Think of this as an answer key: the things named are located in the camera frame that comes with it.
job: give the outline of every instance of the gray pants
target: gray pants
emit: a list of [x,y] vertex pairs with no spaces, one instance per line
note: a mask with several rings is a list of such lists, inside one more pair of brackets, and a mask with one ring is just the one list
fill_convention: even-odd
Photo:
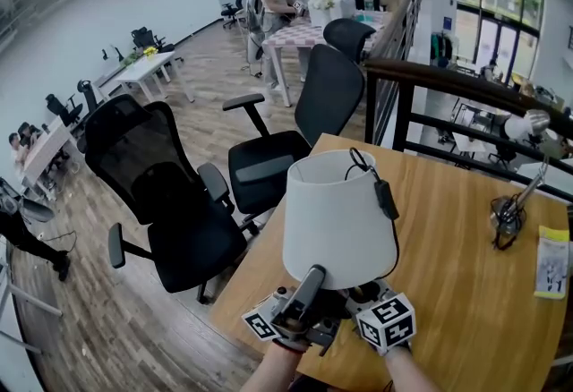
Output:
[[[265,33],[265,38],[269,38],[285,26],[288,26],[288,22],[285,18],[281,18],[279,13],[265,12],[262,19],[262,30]],[[310,57],[311,49],[309,47],[298,48],[298,63],[301,69],[301,77],[303,78],[306,77],[306,70],[308,69],[308,60]],[[272,58],[270,57],[268,50],[265,50],[263,59],[262,79],[268,88],[272,88],[278,83],[275,66],[272,63]]]

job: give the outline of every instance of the black metal railing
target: black metal railing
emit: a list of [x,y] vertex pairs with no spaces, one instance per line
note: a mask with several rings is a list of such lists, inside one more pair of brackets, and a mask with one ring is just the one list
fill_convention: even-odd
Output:
[[[436,149],[427,145],[407,140],[410,123],[431,126],[444,132],[455,132],[479,141],[489,142],[496,146],[529,157],[536,161],[543,161],[545,155],[530,147],[509,141],[500,136],[482,132],[463,124],[456,124],[428,115],[412,112],[412,101],[415,86],[433,89],[442,93],[458,96],[496,107],[510,112],[513,115],[523,116],[528,110],[538,109],[546,111],[551,119],[549,128],[560,136],[573,139],[573,122],[557,109],[548,106],[534,98],[521,95],[512,89],[490,83],[481,79],[466,76],[433,66],[409,63],[407,61],[389,59],[370,59],[366,64],[368,83],[377,81],[392,81],[398,88],[398,111],[396,116],[396,130],[392,148],[398,151],[411,150],[424,155],[441,158],[470,169],[477,169],[490,175],[496,175],[510,181],[528,184],[531,179],[516,174],[505,168],[477,161],[472,158]],[[564,173],[573,176],[573,166],[567,165],[556,158],[549,158],[549,165]],[[549,185],[541,185],[538,190],[547,192],[569,202],[573,202],[573,195]]]
[[[381,39],[372,48],[369,59],[408,58],[414,41],[415,26],[422,0],[401,0]],[[394,82],[369,77],[366,85],[366,128],[364,140],[379,143],[386,131],[388,117],[396,103],[398,89]]]

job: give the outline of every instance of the large window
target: large window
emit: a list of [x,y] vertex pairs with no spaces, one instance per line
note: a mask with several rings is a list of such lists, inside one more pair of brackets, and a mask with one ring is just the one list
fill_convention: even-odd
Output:
[[501,80],[529,77],[541,29],[543,0],[458,0],[458,57],[478,71],[495,58]]

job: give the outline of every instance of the black shoe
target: black shoe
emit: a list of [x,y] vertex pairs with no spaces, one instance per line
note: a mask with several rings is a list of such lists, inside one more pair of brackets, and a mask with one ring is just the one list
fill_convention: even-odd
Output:
[[66,255],[64,257],[64,263],[59,267],[57,270],[57,278],[60,279],[62,282],[68,277],[68,271],[70,270],[70,259]]

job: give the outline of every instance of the chair caster wheel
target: chair caster wheel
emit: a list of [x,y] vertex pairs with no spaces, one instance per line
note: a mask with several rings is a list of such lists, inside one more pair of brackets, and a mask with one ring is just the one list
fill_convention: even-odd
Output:
[[249,226],[247,226],[247,231],[253,235],[256,236],[257,234],[259,234],[259,227],[257,227],[254,222],[251,222],[251,224]]

